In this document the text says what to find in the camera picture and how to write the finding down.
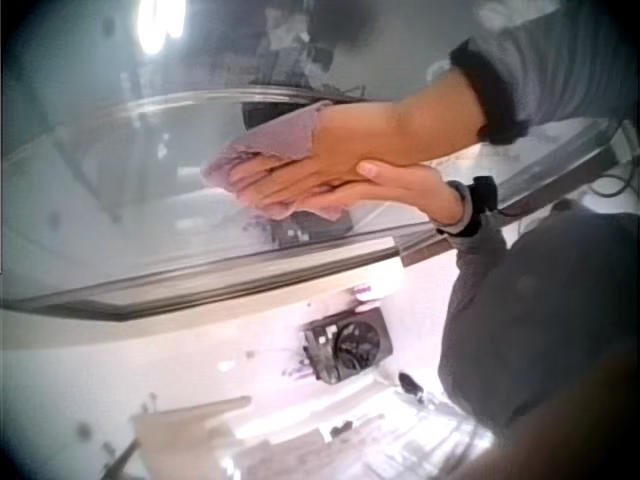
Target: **black object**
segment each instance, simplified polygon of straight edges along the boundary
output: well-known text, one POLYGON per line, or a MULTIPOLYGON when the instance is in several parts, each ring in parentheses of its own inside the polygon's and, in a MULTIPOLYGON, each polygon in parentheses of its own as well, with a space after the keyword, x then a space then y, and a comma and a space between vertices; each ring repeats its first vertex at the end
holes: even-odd
POLYGON ((424 404, 424 388, 422 388, 412 376, 407 373, 400 372, 398 374, 398 382, 400 383, 400 388, 402 388, 404 393, 411 395, 412 397, 416 397, 420 405, 424 404))
POLYGON ((269 220, 271 239, 278 248, 301 243, 342 238, 353 230, 351 216, 345 212, 335 221, 311 212, 294 212, 284 220, 269 220))
POLYGON ((450 234, 453 237, 472 237, 480 230, 480 215, 488 212, 498 211, 504 216, 511 216, 498 209, 498 186, 491 176, 473 177, 473 183, 467 185, 473 211, 467 226, 457 234, 450 234))
POLYGON ((604 175, 601 175, 598 178, 598 180, 600 180, 601 178, 612 178, 614 180, 619 180, 620 182, 622 182, 622 186, 620 188, 618 188, 617 190, 615 190, 613 192, 605 193, 605 192, 601 192, 601 191, 595 189, 593 187, 593 185, 589 186, 589 190, 591 191, 591 193, 593 193, 594 195, 597 195, 598 197, 615 198, 615 197, 617 197, 619 195, 622 195, 627 189, 630 189, 634 193, 636 198, 640 198, 640 195, 638 194, 638 191, 633 186, 633 179, 634 179, 636 170, 638 169, 638 164, 639 163, 640 163, 640 157, 635 157, 632 160, 631 171, 629 172, 629 176, 627 178, 623 178, 620 175, 615 175, 613 173, 605 173, 604 175))
POLYGON ((317 380, 340 383, 367 370, 393 353, 379 308, 341 312, 302 329, 305 355, 317 380))

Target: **light fixture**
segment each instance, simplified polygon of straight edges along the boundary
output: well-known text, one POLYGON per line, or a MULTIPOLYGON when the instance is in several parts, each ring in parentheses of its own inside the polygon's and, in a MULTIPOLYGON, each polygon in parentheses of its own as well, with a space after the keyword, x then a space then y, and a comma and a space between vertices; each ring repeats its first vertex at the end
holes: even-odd
POLYGON ((187 11, 186 0, 164 0, 167 33, 171 38, 180 38, 184 29, 184 16, 187 11))
POLYGON ((162 50, 167 35, 179 38, 186 10, 186 0, 140 0, 137 29, 142 50, 154 55, 162 50))

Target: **cleaning rag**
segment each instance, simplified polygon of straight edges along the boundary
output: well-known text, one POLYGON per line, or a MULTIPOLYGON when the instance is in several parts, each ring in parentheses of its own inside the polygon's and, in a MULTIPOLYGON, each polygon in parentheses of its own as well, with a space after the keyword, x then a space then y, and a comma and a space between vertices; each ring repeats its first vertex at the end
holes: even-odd
MULTIPOLYGON (((207 184, 232 192, 229 173, 238 165, 248 162, 258 155, 274 156, 282 159, 282 165, 302 160, 311 154, 313 131, 318 123, 318 113, 331 105, 322 101, 288 113, 233 140, 222 152, 202 169, 207 184)), ((267 176, 268 172, 257 173, 244 180, 253 183, 267 176)), ((309 192, 309 196, 331 190, 330 186, 320 186, 309 192)), ((259 209, 259 212, 273 219, 283 219, 298 210, 296 202, 278 203, 259 209)), ((313 213, 328 220, 336 220, 342 213, 339 208, 314 210, 313 213)))

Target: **curved glass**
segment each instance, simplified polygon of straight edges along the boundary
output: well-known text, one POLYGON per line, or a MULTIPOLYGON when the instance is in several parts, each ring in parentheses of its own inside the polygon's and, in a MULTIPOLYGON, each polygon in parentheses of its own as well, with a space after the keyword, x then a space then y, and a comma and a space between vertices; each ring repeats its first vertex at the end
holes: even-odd
MULTIPOLYGON (((247 256, 264 266, 274 258, 266 252, 282 260, 305 244, 426 231, 423 215, 393 204, 360 205, 335 223, 311 214, 262 220, 205 186, 200 167, 261 115, 327 98, 403 98, 446 70, 449 51, 469 36, 553 2, 476 5, 69 0, 37 10, 3 56, 3 297, 247 256)), ((572 155, 582 158, 602 131, 561 122, 435 165, 450 178, 491 174, 501 183, 561 147, 581 145, 572 155)))

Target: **hand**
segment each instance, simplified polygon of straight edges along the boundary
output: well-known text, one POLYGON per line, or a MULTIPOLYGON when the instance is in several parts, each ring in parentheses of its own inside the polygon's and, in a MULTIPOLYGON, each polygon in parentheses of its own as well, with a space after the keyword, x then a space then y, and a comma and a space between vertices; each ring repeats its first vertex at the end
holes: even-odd
POLYGON ((363 180, 356 170, 362 160, 409 166, 462 150, 477 143, 484 122, 473 89, 454 69, 400 103, 326 108, 309 158, 282 166, 282 159, 258 157, 232 170, 229 181, 249 206, 293 203, 316 186, 363 180))
POLYGON ((402 159, 402 164, 409 165, 407 142, 401 141, 396 123, 396 108, 391 103, 325 108, 318 115, 308 158, 282 166, 280 158, 260 156, 234 168, 229 182, 241 202, 264 207, 291 202, 320 185, 363 180, 355 167, 366 158, 388 163, 402 159))
POLYGON ((363 200, 398 202, 416 207, 442 225, 458 223, 464 204, 438 171, 424 165, 393 167, 376 162, 360 162, 357 170, 368 181, 352 182, 328 193, 302 200, 304 210, 344 209, 363 200))

